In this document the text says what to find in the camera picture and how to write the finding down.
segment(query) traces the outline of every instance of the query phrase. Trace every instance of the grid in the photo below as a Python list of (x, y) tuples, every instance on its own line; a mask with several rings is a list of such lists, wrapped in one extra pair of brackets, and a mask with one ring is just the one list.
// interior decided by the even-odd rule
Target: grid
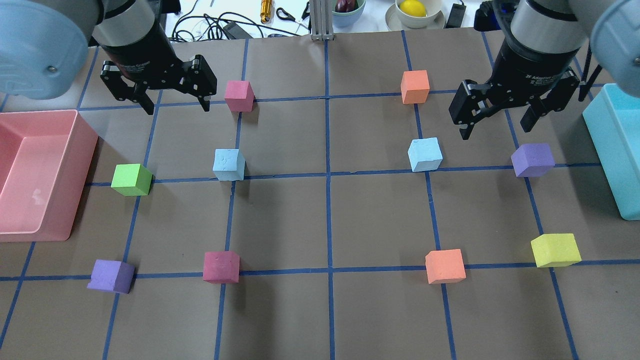
[[(412, 70), (412, 61), (410, 56), (410, 48), (406, 39), (406, 34), (404, 31), (401, 32), (404, 53), (406, 56), (406, 64), (408, 70)], [(487, 36), (482, 33), (482, 38), (484, 41), (484, 46), (486, 48), (486, 55), (490, 62), (490, 65), (493, 66), (493, 56), (491, 54), (490, 46), (487, 40)], [(247, 66), (247, 56), (250, 50), (250, 41), (246, 40), (244, 42), (244, 55), (243, 55), (243, 67), (242, 67), (242, 76), (241, 78), (246, 79), (246, 66)], [(84, 82), (84, 87), (82, 90), (82, 94), (80, 96), (80, 100), (77, 104), (78, 110), (83, 111), (97, 111), (97, 110), (120, 110), (120, 109), (129, 109), (129, 108), (137, 108), (137, 105), (133, 106), (101, 106), (101, 107), (90, 107), (90, 108), (82, 108), (81, 103), (83, 101), (84, 95), (87, 91), (90, 76), (93, 70), (93, 67), (98, 58), (99, 51), (95, 51), (93, 55), (93, 59), (90, 65), (90, 70), (88, 72), (88, 76), (86, 81)], [(579, 68), (579, 63), (576, 59), (574, 59), (576, 66)], [(329, 46), (328, 42), (324, 42), (324, 96), (303, 96), (303, 97), (279, 97), (279, 98), (271, 98), (271, 99), (257, 99), (257, 102), (278, 102), (278, 101), (308, 101), (308, 100), (323, 100), (324, 101), (324, 109), (325, 109), (325, 151), (326, 151), (326, 171), (325, 172), (314, 172), (314, 173), (293, 173), (293, 174), (273, 174), (273, 175), (249, 175), (246, 177), (248, 180), (258, 180), (258, 179), (285, 179), (285, 178), (297, 178), (297, 177), (324, 177), (326, 179), (326, 232), (327, 232), (327, 266), (321, 268), (285, 268), (285, 269), (274, 269), (274, 270), (243, 270), (241, 272), (241, 276), (260, 276), (260, 275), (288, 275), (288, 274), (327, 274), (328, 278), (328, 321), (329, 321), (329, 344), (330, 344), (330, 358), (335, 359), (335, 315), (334, 315), (334, 303), (333, 303), (333, 275), (336, 273), (348, 273), (348, 272), (416, 272), (416, 271), (424, 271), (423, 266), (349, 266), (349, 267), (334, 267), (333, 265), (333, 244), (332, 244), (332, 198), (331, 198), (331, 190), (332, 190), (332, 178), (333, 177), (342, 177), (342, 176), (371, 176), (371, 175), (383, 175), (383, 174), (410, 174), (410, 169), (389, 169), (389, 170), (363, 170), (356, 172), (334, 172), (331, 167), (331, 154), (330, 154), (330, 101), (333, 99), (349, 99), (349, 98), (365, 98), (365, 97), (397, 97), (400, 96), (400, 93), (397, 92), (388, 92), (388, 93), (371, 93), (371, 94), (346, 94), (346, 95), (331, 95), (330, 93), (330, 81), (329, 81)], [(438, 94), (451, 94), (454, 93), (455, 90), (433, 90), (431, 91), (432, 95)], [(163, 91), (159, 92), (158, 99), (156, 101), (156, 108), (150, 128), (150, 133), (148, 137), (146, 153), (144, 157), (143, 164), (145, 166), (148, 165), (150, 152), (152, 149), (152, 143), (154, 140), (154, 132), (156, 128), (156, 122), (158, 118), (158, 114), (165, 107), (172, 106), (199, 106), (197, 102), (178, 102), (171, 104), (163, 104), (161, 102), (163, 96)], [(8, 96), (4, 97), (3, 103), (0, 106), (0, 111), (5, 107), (8, 100)], [(212, 104), (224, 104), (223, 101), (213, 101)], [(415, 113), (415, 126), (417, 128), (417, 134), (419, 138), (423, 138), (422, 134), (422, 124), (420, 121), (420, 113), (418, 105), (414, 105), (414, 113)], [(509, 125), (509, 130), (511, 132), (511, 136), (513, 138), (514, 149), (519, 146), (518, 137), (516, 135), (516, 130), (511, 121), (511, 114), (509, 110), (506, 111), (506, 118)], [(243, 114), (240, 113), (237, 117), (237, 127), (236, 127), (236, 139), (235, 146), (236, 148), (240, 147), (241, 143), (241, 128), (243, 124)], [(599, 167), (599, 163), (562, 163), (556, 165), (557, 168), (564, 167)], [(509, 165), (495, 165), (495, 166), (470, 166), (470, 167), (443, 167), (434, 171), (437, 172), (470, 172), (470, 171), (491, 171), (491, 170), (510, 170), (513, 169), (512, 166)], [(208, 181), (217, 181), (214, 177), (190, 177), (190, 178), (166, 178), (166, 179), (155, 179), (154, 184), (162, 184), (162, 183), (194, 183), (194, 182), (208, 182)], [(429, 209), (430, 209), (430, 218), (431, 224), (433, 226), (433, 236), (435, 240), (435, 249), (440, 250), (440, 235), (438, 233), (438, 220), (436, 218), (436, 204), (433, 199), (433, 191), (431, 185), (431, 173), (424, 173), (424, 181), (425, 181), (425, 190), (426, 195), (428, 196)], [(532, 189), (531, 182), (528, 178), (524, 179), (525, 185), (527, 188), (527, 192), (529, 194), (529, 200), (531, 202), (532, 211), (535, 217), (535, 222), (540, 234), (544, 233), (543, 224), (540, 218), (540, 214), (538, 212), (538, 207), (536, 205), (536, 199), (534, 196), (534, 192)], [(88, 183), (88, 186), (94, 187), (104, 187), (110, 186), (110, 183)], [(233, 214), (234, 214), (234, 203), (235, 203), (235, 195), (236, 195), (236, 182), (232, 182), (230, 185), (230, 196), (228, 200), (228, 218), (227, 218), (227, 231), (225, 238), (225, 250), (230, 249), (231, 245), (231, 234), (232, 234), (232, 222), (233, 222)], [(140, 208), (140, 197), (137, 197), (134, 203), (131, 224), (129, 227), (129, 232), (127, 236), (127, 241), (125, 243), (125, 249), (123, 254), (123, 261), (127, 261), (129, 257), (129, 251), (131, 248), (132, 237), (134, 234), (134, 229), (136, 227), (136, 219), (138, 216), (138, 211)], [(38, 276), (27, 276), (27, 270), (29, 267), (29, 263), (31, 261), (31, 257), (33, 255), (34, 248), (36, 243), (31, 243), (31, 246), (28, 250), (28, 254), (26, 256), (24, 266), (22, 267), (22, 272), (19, 276), (13, 277), (0, 277), (0, 282), (15, 282), (17, 281), (15, 294), (13, 296), (13, 300), (9, 309), (9, 312), (6, 317), (6, 321), (4, 322), (4, 327), (2, 331), (2, 335), (0, 337), (0, 348), (2, 347), (4, 338), (8, 329), (10, 328), (10, 322), (12, 319), (13, 310), (17, 301), (19, 300), (20, 290), (24, 281), (59, 281), (59, 280), (85, 280), (90, 279), (89, 274), (85, 275), (38, 275)], [(630, 258), (630, 259), (603, 259), (603, 260), (586, 260), (582, 261), (577, 266), (593, 266), (593, 265), (636, 265), (640, 264), (640, 259)], [(472, 263), (465, 264), (465, 268), (468, 270), (477, 270), (477, 269), (494, 269), (494, 268), (534, 268), (535, 263)], [(176, 272), (176, 273), (147, 273), (147, 274), (136, 274), (137, 279), (157, 279), (157, 278), (188, 278), (188, 277), (201, 277), (202, 272)], [(573, 342), (573, 336), (569, 321), (567, 319), (567, 315), (564, 309), (563, 297), (561, 293), (560, 286), (557, 281), (556, 273), (553, 268), (549, 269), (550, 280), (553, 284), (557, 306), (559, 308), (559, 312), (561, 314), (561, 319), (564, 325), (564, 330), (566, 333), (566, 337), (568, 340), (568, 344), (570, 347), (570, 352), (574, 359), (578, 359), (578, 349)], [(447, 286), (445, 284), (441, 284), (441, 292), (442, 292), (442, 302), (444, 305), (443, 312), (445, 317), (445, 323), (447, 327), (447, 337), (449, 341), (449, 351), (451, 355), (451, 359), (457, 359), (456, 355), (456, 344), (454, 340), (454, 329), (452, 326), (451, 320), (451, 310), (449, 307), (449, 297), (447, 294)], [(221, 338), (223, 332), (223, 322), (224, 322), (224, 313), (225, 313), (225, 294), (226, 294), (226, 286), (224, 284), (220, 287), (220, 298), (219, 298), (219, 308), (218, 308), (218, 323), (216, 330), (216, 341), (214, 345), (214, 358), (220, 358), (220, 347), (221, 347)], [(119, 302), (119, 294), (116, 294), (113, 299), (113, 305), (111, 308), (111, 316), (109, 318), (109, 325), (106, 334), (106, 339), (104, 341), (104, 350), (102, 353), (102, 358), (107, 359), (109, 355), (109, 346), (111, 343), (111, 335), (113, 333), (116, 314), (118, 311), (118, 302)]]

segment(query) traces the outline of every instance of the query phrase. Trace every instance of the purple vegetable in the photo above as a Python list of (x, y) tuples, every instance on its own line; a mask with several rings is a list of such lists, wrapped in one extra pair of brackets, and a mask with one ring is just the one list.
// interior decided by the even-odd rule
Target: purple vegetable
[(335, 3), (335, 12), (348, 13), (356, 8), (356, 0), (338, 0)]

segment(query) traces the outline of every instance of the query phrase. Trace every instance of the white plate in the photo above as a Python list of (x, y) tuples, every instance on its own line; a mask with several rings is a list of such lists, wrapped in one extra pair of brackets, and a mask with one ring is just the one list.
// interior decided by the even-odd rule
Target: white plate
[[(391, 5), (389, 7), (389, 10), (387, 10), (387, 13), (385, 14), (385, 20), (387, 22), (387, 28), (391, 31), (414, 30), (413, 28), (404, 26), (402, 22), (400, 22), (400, 18), (396, 14), (395, 4)], [(421, 29), (444, 29), (444, 24), (444, 14), (442, 12), (438, 12), (438, 15), (436, 15), (436, 19), (431, 24)]]

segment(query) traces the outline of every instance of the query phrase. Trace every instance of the orange cube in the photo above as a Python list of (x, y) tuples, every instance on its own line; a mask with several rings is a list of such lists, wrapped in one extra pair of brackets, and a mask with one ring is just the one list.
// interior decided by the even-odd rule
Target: orange cube
[(424, 258), (430, 284), (459, 282), (467, 278), (460, 249), (434, 250)]
[(405, 71), (400, 83), (403, 104), (422, 104), (429, 95), (427, 70)]

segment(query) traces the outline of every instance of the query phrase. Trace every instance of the yellow tool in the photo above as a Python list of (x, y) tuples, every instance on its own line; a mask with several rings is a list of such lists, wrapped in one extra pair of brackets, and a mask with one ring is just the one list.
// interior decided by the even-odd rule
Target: yellow tool
[(260, 7), (260, 21), (263, 24), (271, 20), (272, 7), (273, 7), (272, 0), (262, 0), (262, 6)]

